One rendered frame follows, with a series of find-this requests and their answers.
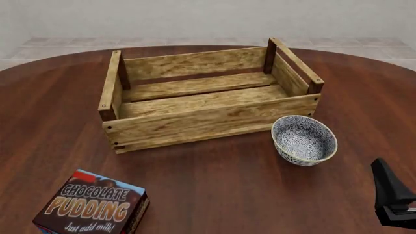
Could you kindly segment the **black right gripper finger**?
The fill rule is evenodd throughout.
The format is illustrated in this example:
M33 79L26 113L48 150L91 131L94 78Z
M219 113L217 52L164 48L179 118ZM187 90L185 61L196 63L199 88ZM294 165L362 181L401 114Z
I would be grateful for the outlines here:
M371 163L375 183L375 208L388 207L393 211L408 211L410 204L416 202L416 193L410 190L395 175L382 158Z

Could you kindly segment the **wooden slat tray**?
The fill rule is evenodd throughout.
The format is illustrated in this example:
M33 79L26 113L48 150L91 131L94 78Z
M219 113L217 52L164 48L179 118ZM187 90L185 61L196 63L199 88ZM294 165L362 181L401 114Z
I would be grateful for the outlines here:
M265 47L123 58L114 50L98 112L116 153L269 130L311 116L324 81L277 38Z

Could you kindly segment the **chocolate pudding box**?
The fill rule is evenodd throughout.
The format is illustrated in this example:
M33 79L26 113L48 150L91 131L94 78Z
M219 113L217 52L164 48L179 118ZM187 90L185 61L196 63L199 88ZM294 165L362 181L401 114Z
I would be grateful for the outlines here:
M32 222L42 234L135 234L149 204L142 187L78 169Z

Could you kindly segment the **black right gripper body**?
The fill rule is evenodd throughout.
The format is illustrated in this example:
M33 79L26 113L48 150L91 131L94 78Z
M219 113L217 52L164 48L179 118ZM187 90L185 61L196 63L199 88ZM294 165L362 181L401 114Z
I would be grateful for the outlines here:
M382 226L416 228L416 208L408 205L388 205L376 208L376 216Z

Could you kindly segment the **blue patterned bowl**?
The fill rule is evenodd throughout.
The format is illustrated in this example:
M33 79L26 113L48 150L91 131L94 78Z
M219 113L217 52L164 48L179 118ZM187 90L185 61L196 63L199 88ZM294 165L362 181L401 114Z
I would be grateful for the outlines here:
M279 155L294 165L314 166L331 159L338 150L337 138L322 122L308 116L277 119L271 136Z

